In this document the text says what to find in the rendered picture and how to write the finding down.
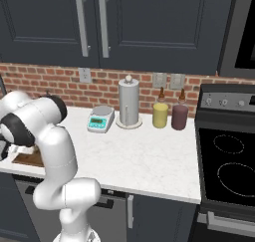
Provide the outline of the dark wall cupboard door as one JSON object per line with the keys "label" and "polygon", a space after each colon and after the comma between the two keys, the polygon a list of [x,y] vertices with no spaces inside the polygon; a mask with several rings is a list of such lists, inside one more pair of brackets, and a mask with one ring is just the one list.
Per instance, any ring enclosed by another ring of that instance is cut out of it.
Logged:
{"label": "dark wall cupboard door", "polygon": [[232,0],[108,0],[110,56],[100,67],[186,75],[216,73]]}
{"label": "dark wall cupboard door", "polygon": [[0,0],[0,62],[100,65],[95,0],[84,1],[89,56],[82,54],[76,0]]}

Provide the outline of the yellow bottle with brown cap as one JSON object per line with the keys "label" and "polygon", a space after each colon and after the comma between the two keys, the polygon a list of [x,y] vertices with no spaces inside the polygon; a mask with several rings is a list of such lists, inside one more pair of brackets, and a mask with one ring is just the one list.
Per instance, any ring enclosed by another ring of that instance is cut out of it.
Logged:
{"label": "yellow bottle with brown cap", "polygon": [[164,89],[160,88],[157,102],[153,105],[152,124],[164,128],[167,124],[168,105],[164,102]]}

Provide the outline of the black microwave oven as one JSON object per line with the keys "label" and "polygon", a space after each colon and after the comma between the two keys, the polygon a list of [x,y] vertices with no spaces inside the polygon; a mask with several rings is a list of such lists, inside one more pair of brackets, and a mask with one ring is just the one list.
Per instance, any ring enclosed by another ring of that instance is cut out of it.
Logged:
{"label": "black microwave oven", "polygon": [[217,71],[255,79],[255,0],[233,0]]}

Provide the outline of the dark base cupboard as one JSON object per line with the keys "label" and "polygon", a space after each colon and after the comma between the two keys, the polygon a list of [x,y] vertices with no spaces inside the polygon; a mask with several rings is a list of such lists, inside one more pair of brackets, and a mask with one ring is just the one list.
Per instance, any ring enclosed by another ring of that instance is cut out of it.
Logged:
{"label": "dark base cupboard", "polygon": [[40,242],[13,176],[0,172],[0,237]]}

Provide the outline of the grey wall light switch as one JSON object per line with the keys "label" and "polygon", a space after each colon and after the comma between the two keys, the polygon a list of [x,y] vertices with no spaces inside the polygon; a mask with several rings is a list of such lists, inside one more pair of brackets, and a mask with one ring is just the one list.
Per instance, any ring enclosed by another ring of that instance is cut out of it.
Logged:
{"label": "grey wall light switch", "polygon": [[152,76],[152,86],[154,88],[164,88],[166,86],[166,73],[154,73]]}
{"label": "grey wall light switch", "polygon": [[171,90],[181,90],[184,87],[185,74],[171,74],[170,85]]}

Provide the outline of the brown wooden cutting board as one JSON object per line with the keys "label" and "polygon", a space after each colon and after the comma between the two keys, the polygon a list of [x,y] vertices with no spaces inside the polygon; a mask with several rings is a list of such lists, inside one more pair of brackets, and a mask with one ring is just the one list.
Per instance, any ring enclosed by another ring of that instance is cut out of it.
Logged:
{"label": "brown wooden cutting board", "polygon": [[37,167],[43,167],[44,163],[40,153],[25,154],[19,153],[13,160],[13,163],[25,164]]}

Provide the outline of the black stove with hob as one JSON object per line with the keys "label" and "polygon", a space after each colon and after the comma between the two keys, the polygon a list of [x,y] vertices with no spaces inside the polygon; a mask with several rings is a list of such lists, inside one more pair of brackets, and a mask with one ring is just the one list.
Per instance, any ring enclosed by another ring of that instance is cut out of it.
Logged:
{"label": "black stove with hob", "polygon": [[[211,106],[205,101],[212,98]],[[228,100],[226,107],[222,100]],[[255,222],[255,86],[203,84],[194,119],[201,203],[198,213]],[[255,242],[209,230],[196,219],[192,242]]]}

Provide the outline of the dark red bottle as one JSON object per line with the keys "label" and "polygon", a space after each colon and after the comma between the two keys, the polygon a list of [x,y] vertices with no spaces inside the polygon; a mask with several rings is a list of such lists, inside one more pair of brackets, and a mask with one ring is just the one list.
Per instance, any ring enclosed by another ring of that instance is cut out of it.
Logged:
{"label": "dark red bottle", "polygon": [[172,107],[171,126],[176,130],[183,130],[186,127],[188,106],[185,104],[185,92],[181,90],[178,102]]}

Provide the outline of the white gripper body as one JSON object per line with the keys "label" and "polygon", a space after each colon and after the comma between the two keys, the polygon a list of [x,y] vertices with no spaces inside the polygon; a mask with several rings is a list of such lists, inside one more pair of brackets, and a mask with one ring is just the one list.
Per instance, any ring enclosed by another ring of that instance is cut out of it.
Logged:
{"label": "white gripper body", "polygon": [[34,147],[27,146],[19,146],[12,144],[8,150],[8,156],[12,158],[16,158],[20,153],[22,154],[32,154],[34,152]]}

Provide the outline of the grey wall power outlet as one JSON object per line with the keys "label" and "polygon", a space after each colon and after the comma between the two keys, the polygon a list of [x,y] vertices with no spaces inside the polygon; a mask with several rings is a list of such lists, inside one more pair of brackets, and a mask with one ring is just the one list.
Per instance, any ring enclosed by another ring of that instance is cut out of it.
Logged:
{"label": "grey wall power outlet", "polygon": [[81,83],[89,84],[92,81],[91,70],[89,68],[78,68]]}

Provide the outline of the dark base cupboard door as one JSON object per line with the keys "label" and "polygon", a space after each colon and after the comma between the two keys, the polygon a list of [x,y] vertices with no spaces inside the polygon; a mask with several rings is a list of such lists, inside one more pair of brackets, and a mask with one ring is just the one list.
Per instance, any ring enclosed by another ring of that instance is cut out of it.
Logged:
{"label": "dark base cupboard door", "polygon": [[191,242],[196,204],[133,195],[133,228],[127,242]]}

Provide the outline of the white paper towel holder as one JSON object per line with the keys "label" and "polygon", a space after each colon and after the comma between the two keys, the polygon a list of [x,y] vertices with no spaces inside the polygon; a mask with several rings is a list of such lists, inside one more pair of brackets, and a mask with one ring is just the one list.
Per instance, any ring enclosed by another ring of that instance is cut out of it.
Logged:
{"label": "white paper towel holder", "polygon": [[139,81],[127,75],[119,81],[120,115],[117,125],[125,129],[141,126],[142,119],[138,114]]}

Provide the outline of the grey dishwasher front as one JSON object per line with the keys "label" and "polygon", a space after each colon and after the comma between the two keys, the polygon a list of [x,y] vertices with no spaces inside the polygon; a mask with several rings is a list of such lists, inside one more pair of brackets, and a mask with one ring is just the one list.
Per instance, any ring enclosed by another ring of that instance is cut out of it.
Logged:
{"label": "grey dishwasher front", "polygon": [[[26,205],[40,242],[53,242],[61,231],[59,211],[38,209],[33,202],[33,194],[28,195],[25,189],[32,185],[36,187],[40,178],[13,175],[22,199]],[[126,195],[123,192],[111,190],[114,195],[112,209],[94,205],[88,210],[88,218],[92,228],[98,233],[101,242],[127,242]]]}

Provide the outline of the white teal kitchen scale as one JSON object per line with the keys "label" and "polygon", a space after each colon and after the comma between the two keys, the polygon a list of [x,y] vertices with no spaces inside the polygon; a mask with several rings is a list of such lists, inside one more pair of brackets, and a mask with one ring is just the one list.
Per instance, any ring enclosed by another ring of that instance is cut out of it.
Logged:
{"label": "white teal kitchen scale", "polygon": [[89,115],[87,129],[90,132],[106,133],[111,127],[114,118],[114,108],[108,106],[95,107]]}

